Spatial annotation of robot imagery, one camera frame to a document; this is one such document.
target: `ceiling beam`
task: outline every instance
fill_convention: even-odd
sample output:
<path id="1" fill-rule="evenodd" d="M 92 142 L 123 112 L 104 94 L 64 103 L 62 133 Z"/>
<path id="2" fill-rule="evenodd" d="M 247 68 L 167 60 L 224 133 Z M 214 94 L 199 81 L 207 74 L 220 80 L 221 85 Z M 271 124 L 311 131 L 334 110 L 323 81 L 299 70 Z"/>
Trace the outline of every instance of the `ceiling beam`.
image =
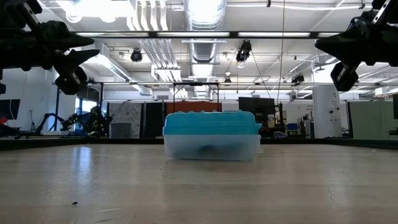
<path id="1" fill-rule="evenodd" d="M 76 31 L 93 39 L 322 39 L 337 31 Z"/>

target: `spotlight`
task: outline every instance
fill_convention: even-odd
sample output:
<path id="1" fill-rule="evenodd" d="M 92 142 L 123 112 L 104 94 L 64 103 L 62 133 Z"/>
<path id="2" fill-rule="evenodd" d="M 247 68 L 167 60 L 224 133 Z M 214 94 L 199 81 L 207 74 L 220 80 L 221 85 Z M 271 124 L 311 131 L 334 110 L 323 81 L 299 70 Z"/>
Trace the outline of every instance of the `spotlight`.
<path id="1" fill-rule="evenodd" d="M 237 62 L 245 62 L 249 56 L 251 51 L 250 40 L 244 40 L 241 48 L 238 50 L 238 54 L 236 55 Z"/>
<path id="2" fill-rule="evenodd" d="M 7 90 L 7 87 L 5 84 L 0 83 L 0 95 L 5 94 Z"/>
<path id="3" fill-rule="evenodd" d="M 224 82 L 231 83 L 232 81 L 231 81 L 231 78 L 225 78 Z"/>
<path id="4" fill-rule="evenodd" d="M 298 74 L 292 77 L 292 83 L 294 83 L 295 85 L 298 85 L 302 82 L 304 82 L 304 76 L 302 74 Z"/>
<path id="5" fill-rule="evenodd" d="M 130 58 L 133 62 L 140 62 L 142 60 L 141 49 L 134 49 Z"/>

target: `box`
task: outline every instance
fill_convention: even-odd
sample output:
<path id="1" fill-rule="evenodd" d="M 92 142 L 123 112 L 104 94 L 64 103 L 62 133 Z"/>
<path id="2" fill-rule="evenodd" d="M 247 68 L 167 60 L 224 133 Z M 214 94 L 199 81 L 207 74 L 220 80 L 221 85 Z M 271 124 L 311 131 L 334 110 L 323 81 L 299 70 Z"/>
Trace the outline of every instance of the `box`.
<path id="1" fill-rule="evenodd" d="M 166 117 L 165 152 L 173 159 L 249 161 L 260 148 L 261 126 L 250 112 L 177 112 Z"/>

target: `robotic arm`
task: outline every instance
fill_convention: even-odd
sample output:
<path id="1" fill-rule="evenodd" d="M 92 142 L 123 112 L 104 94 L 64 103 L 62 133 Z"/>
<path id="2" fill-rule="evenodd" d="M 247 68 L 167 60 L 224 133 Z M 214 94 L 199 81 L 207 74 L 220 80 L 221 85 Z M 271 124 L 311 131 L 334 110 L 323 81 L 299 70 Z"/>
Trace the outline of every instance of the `robotic arm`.
<path id="1" fill-rule="evenodd" d="M 60 74 L 55 84 L 64 94 L 74 95 L 87 79 L 79 65 L 100 51 L 72 50 L 65 55 L 68 49 L 94 44 L 94 40 L 70 33 L 63 22 L 39 23 L 35 15 L 41 12 L 37 0 L 0 1 L 0 80 L 7 68 L 54 67 Z M 31 31 L 23 29 L 26 25 Z M 0 84 L 0 94 L 5 92 L 6 86 Z"/>
<path id="2" fill-rule="evenodd" d="M 358 81 L 355 70 L 361 62 L 373 66 L 387 62 L 398 66 L 398 1 L 374 0 L 372 10 L 351 20 L 347 30 L 324 39 L 315 47 L 340 60 L 331 72 L 338 91 L 348 91 Z"/>
<path id="3" fill-rule="evenodd" d="M 73 124 L 69 119 L 65 121 L 63 118 L 57 116 L 55 113 L 47 113 L 44 114 L 42 122 L 36 127 L 36 134 L 40 134 L 42 132 L 45 122 L 51 116 L 53 116 L 56 120 L 61 122 L 62 125 L 61 131 L 68 131 L 70 129 L 70 126 Z"/>

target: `hanging wire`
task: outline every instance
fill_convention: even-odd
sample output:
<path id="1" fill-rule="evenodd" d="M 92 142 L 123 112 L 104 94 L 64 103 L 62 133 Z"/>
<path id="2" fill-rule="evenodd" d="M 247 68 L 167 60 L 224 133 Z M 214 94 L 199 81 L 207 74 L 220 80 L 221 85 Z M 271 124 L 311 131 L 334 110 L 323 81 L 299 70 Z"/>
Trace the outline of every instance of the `hanging wire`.
<path id="1" fill-rule="evenodd" d="M 239 93 L 239 73 L 238 73 L 238 63 L 236 63 L 236 93 Z"/>
<path id="2" fill-rule="evenodd" d="M 256 57 L 254 56 L 254 52 L 251 51 L 251 54 L 253 55 L 253 60 L 254 60 L 254 63 L 256 64 L 257 71 L 259 71 L 259 75 L 260 75 L 260 77 L 261 77 L 262 84 L 264 84 L 264 88 L 267 90 L 268 96 L 269 96 L 269 98 L 271 99 L 271 95 L 269 94 L 269 91 L 268 91 L 268 89 L 267 89 L 267 85 L 266 85 L 266 83 L 264 82 L 264 79 L 263 79 L 263 77 L 262 77 L 262 75 L 261 75 L 259 66 L 258 66 L 257 61 L 256 61 Z"/>
<path id="3" fill-rule="evenodd" d="M 282 47 L 280 50 L 280 71 L 279 71 L 279 82 L 278 82 L 278 95 L 276 98 L 277 104 L 279 102 L 279 90 L 280 90 L 280 81 L 282 81 L 282 65 L 283 65 L 283 57 L 284 57 L 285 3 L 286 3 L 286 0 L 284 0 L 284 11 L 283 11 L 283 18 L 282 18 Z"/>
<path id="4" fill-rule="evenodd" d="M 231 58 L 231 60 L 229 61 L 228 68 L 226 69 L 225 72 L 228 72 L 228 71 L 229 71 L 229 68 L 230 68 L 230 66 L 231 66 L 231 64 L 232 64 L 232 61 L 234 60 L 234 58 L 236 58 L 236 52 L 238 52 L 238 49 L 239 49 L 239 48 L 237 48 L 237 49 L 235 50 L 234 56 L 233 56 L 233 58 Z"/>

